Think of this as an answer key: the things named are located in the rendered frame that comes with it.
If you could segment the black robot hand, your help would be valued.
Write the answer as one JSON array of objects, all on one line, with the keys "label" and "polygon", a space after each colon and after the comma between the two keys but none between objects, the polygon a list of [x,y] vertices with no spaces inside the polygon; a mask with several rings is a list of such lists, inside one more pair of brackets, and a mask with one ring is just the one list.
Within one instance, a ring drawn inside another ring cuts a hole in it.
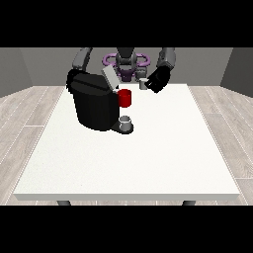
[{"label": "black robot hand", "polygon": [[169,82],[170,68],[168,66],[159,66],[144,83],[147,89],[154,93],[159,93]]},{"label": "black robot hand", "polygon": [[69,93],[71,93],[71,83],[73,82],[73,78],[76,76],[77,71],[75,69],[71,69],[67,74],[66,79],[66,89]]}]

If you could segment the black coffee machine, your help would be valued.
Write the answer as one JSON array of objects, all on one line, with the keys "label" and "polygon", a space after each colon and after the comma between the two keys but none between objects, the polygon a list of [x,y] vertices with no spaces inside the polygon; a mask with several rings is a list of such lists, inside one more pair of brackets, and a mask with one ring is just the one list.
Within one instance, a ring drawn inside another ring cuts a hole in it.
[{"label": "black coffee machine", "polygon": [[133,132],[133,124],[123,128],[120,122],[119,95],[114,93],[103,75],[79,73],[69,86],[78,121],[99,131]]}]

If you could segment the red pod holder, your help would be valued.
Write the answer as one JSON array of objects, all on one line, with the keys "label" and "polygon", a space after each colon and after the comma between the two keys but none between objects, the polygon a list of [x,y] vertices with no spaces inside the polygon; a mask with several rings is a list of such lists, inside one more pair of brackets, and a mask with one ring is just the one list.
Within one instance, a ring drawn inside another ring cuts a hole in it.
[{"label": "red pod holder", "polygon": [[127,108],[131,105],[131,91],[129,89],[121,89],[118,91],[119,106]]}]

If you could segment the pale grey machine lid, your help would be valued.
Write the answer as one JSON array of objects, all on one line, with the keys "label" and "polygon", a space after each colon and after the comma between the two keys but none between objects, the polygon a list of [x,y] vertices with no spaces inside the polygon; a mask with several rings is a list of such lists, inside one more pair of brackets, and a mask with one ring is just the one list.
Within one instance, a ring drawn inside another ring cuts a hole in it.
[{"label": "pale grey machine lid", "polygon": [[120,80],[112,65],[108,65],[102,69],[102,74],[112,90],[115,90],[120,85]]}]

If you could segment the small grey cup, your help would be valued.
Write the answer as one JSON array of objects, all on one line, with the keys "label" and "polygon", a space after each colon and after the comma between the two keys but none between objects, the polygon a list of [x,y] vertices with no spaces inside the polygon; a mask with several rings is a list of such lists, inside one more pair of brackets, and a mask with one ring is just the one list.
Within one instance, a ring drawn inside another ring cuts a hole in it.
[{"label": "small grey cup", "polygon": [[120,130],[128,131],[131,128],[131,119],[129,116],[121,116],[119,118]]}]

